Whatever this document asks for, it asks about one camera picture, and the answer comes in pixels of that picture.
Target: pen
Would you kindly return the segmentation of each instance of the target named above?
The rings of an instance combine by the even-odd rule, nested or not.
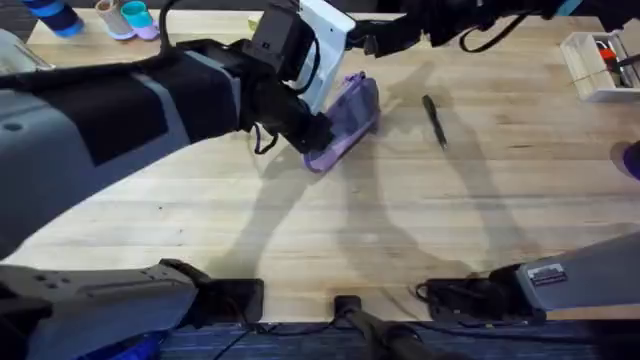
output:
[[[427,115],[429,115],[429,120],[431,120],[431,124],[433,125],[433,132],[436,134],[436,138],[438,139],[438,143],[440,143],[440,147],[442,147],[442,150],[446,150],[447,138],[444,136],[442,125],[440,124],[440,120],[438,119],[436,104],[433,102],[429,95],[425,95],[422,97],[422,104],[424,105],[424,109],[427,111]]]

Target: white box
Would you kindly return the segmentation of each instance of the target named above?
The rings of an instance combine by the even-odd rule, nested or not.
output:
[[[610,37],[608,33],[576,32],[560,44],[578,94],[592,102],[640,101],[640,88],[617,87],[600,56],[596,40]]]

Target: wooden tabletop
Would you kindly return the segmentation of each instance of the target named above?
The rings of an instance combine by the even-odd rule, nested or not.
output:
[[[82,35],[57,38],[39,23],[29,45],[59,66],[158,51],[157,41],[111,40],[93,10],[79,14]],[[172,40],[230,42],[251,36],[251,14],[176,10],[169,31]],[[245,133],[204,141],[85,201],[8,261],[124,269],[179,258],[217,278],[264,279],[265,321],[330,319],[338,294],[360,295],[384,319],[428,319],[408,290],[427,278],[638,230],[640,183],[611,158],[640,138],[640,107],[581,102],[558,47],[571,32],[601,30],[591,18],[530,18],[485,54],[428,42],[378,60],[352,51],[340,74],[375,78],[383,117],[328,174],[305,170],[285,141],[265,156],[252,154]],[[446,152],[425,94],[439,108]]]

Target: floor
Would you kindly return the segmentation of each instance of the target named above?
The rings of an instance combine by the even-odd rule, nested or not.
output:
[[[92,7],[94,0],[68,0],[74,7]],[[333,0],[345,11],[390,11],[397,9],[393,0]],[[164,0],[146,0],[151,8],[159,8]],[[184,0],[177,8],[188,9],[261,9],[266,0]],[[35,18],[18,0],[0,0],[0,26],[26,40],[35,25]],[[307,325],[286,325],[279,331],[297,331]],[[563,322],[544,327],[493,330],[517,335],[598,336],[637,333],[638,322]],[[227,344],[242,334],[232,325],[218,325],[174,332],[162,345],[162,359],[213,359]],[[558,360],[625,360],[637,358],[639,345],[563,345],[481,340],[453,337],[419,330],[424,343],[440,351],[458,351],[473,359],[558,359]],[[304,337],[273,337],[251,334],[238,342],[225,359],[366,359],[365,342],[353,331],[327,330]]]

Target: label sticker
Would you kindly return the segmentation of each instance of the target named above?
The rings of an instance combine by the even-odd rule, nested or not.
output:
[[[560,264],[551,264],[527,270],[527,275],[533,286],[542,286],[567,281],[567,274]]]

